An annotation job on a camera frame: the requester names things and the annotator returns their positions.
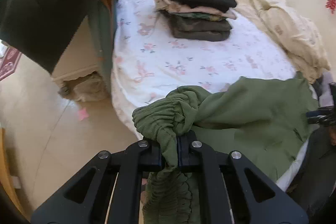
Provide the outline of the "wooden chair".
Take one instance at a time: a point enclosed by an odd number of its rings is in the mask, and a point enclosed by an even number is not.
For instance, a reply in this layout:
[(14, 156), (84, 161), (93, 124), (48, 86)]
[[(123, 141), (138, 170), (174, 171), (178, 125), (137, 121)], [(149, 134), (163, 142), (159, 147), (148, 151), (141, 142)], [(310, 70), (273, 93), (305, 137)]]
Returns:
[(9, 199), (13, 202), (15, 207), (23, 214), (26, 218), (25, 211), (21, 206), (19, 198), (14, 188), (13, 180), (10, 174), (9, 163), (7, 161), (7, 153), (5, 149), (5, 140), (4, 140), (5, 130), (1, 127), (0, 133), (0, 176), (1, 176), (1, 184), (9, 196)]

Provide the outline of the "cream yellow comforter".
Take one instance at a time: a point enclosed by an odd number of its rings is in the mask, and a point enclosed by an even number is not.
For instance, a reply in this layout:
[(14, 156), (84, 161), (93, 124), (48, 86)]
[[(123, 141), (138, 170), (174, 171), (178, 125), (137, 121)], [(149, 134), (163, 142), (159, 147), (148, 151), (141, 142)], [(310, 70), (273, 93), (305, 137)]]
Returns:
[(312, 84), (331, 69), (317, 26), (286, 0), (236, 0), (235, 10), (277, 43)]

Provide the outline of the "red wall decoration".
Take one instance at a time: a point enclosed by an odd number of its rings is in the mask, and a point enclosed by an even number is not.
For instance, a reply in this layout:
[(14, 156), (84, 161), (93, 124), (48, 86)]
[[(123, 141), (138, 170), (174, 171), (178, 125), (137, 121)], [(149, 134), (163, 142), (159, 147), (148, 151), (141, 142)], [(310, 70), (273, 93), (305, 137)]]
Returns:
[(329, 9), (332, 14), (334, 14), (336, 9), (336, 0), (327, 0), (325, 7)]

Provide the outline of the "red patterned floor rug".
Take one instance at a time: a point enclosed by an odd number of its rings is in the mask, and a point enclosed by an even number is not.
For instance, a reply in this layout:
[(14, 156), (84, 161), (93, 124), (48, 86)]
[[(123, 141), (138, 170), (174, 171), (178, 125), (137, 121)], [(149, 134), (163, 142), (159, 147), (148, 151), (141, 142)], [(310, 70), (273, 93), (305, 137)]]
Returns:
[(17, 69), (21, 53), (15, 48), (7, 48), (1, 58), (0, 81), (12, 75)]

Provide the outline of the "white floral bed sheet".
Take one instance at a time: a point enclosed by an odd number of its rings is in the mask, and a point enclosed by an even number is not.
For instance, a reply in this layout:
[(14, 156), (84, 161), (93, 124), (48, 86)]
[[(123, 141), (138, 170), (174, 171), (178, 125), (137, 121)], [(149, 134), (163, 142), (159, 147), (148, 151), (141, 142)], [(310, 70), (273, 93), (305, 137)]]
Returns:
[(155, 10), (154, 0), (118, 0), (117, 21), (113, 107), (138, 139), (143, 136), (134, 125), (134, 110), (182, 86), (231, 94), (241, 82), (245, 87), (263, 86), (261, 100), (288, 100), (303, 91), (304, 105), (317, 103), (310, 84), (285, 52), (239, 13), (230, 20), (232, 31), (222, 42), (173, 38), (168, 20)]

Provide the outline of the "beige pink folded garment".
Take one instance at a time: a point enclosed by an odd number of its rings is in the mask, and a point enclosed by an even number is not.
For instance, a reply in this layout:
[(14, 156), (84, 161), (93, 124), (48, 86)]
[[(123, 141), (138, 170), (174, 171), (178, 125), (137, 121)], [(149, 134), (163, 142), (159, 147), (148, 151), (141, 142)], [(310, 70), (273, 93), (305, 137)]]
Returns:
[(228, 10), (227, 12), (221, 12), (218, 9), (212, 7), (205, 7), (205, 6), (198, 6), (196, 8), (191, 8), (188, 5), (181, 5), (178, 2), (172, 0), (154, 0), (155, 8), (158, 11), (166, 11), (168, 13), (192, 13), (192, 12), (200, 12), (204, 14), (216, 15), (221, 16), (224, 18), (230, 18), (235, 20), (236, 15)]

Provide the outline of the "camouflage folded garment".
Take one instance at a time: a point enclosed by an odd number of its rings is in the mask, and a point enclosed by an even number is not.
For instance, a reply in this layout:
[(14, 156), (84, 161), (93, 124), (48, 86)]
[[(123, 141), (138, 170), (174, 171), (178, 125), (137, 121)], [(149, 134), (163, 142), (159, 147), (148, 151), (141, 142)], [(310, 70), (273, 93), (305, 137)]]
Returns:
[(203, 19), (211, 22), (220, 22), (225, 20), (227, 17), (213, 14), (206, 14), (201, 12), (191, 12), (191, 13), (171, 13), (170, 15), (180, 16), (182, 18), (189, 19)]

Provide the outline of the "olive green pants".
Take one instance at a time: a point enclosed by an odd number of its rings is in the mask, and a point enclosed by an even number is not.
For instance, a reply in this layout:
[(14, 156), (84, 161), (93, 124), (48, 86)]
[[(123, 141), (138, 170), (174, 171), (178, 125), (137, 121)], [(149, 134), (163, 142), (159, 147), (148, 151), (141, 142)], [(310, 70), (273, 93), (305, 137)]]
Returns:
[(165, 168), (147, 180), (145, 223), (198, 223), (198, 185), (178, 170), (177, 139), (194, 131), (215, 151), (239, 151), (286, 189), (303, 161), (302, 146), (313, 129), (306, 113), (318, 108), (309, 83), (294, 78), (241, 77), (227, 91), (181, 86), (134, 110), (136, 130), (161, 146)]

